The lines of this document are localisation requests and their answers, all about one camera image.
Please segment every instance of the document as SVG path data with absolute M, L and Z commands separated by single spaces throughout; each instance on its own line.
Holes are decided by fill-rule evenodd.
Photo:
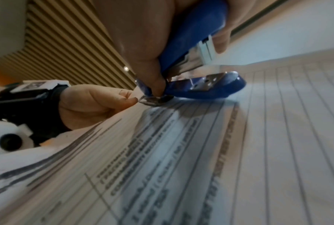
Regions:
M 334 49 L 184 76 L 230 70 L 247 86 L 227 99 L 0 155 L 0 224 L 334 225 Z

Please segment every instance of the blue stapler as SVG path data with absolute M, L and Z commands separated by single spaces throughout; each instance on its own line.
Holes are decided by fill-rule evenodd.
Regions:
M 185 17 L 169 37 L 159 56 L 161 73 L 166 77 L 193 70 L 213 60 L 215 53 L 211 36 L 226 23 L 228 5 L 225 0 L 203 0 Z M 137 85 L 146 96 L 151 89 L 142 81 Z M 187 80 L 167 82 L 164 95 L 190 99 L 226 98 L 240 91 L 245 80 L 235 71 L 207 75 Z

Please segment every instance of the paper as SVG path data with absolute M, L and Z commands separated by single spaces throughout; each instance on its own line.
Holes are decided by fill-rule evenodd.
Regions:
M 0 171 L 0 200 L 26 193 L 0 223 L 334 225 L 334 51 L 320 54 L 240 66 L 226 100 L 137 104 L 29 178 Z

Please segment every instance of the black wristband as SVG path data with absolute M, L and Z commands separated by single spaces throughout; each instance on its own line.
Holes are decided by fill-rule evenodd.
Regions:
M 66 88 L 67 85 L 58 85 L 52 90 L 17 94 L 4 90 L 0 93 L 0 120 L 26 124 L 33 132 L 31 138 L 35 144 L 70 131 L 62 122 L 58 109 L 60 95 Z

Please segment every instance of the hand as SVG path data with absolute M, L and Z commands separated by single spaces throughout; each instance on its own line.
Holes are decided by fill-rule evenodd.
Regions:
M 65 89 L 59 101 L 59 114 L 70 129 L 94 125 L 137 103 L 128 99 L 131 90 L 98 85 L 75 85 Z
M 165 81 L 158 56 L 163 52 L 173 21 L 200 0 L 94 0 L 102 23 L 122 57 L 154 96 L 161 96 Z M 229 15 L 226 26 L 213 37 L 217 53 L 223 53 L 232 29 L 256 0 L 226 0 Z

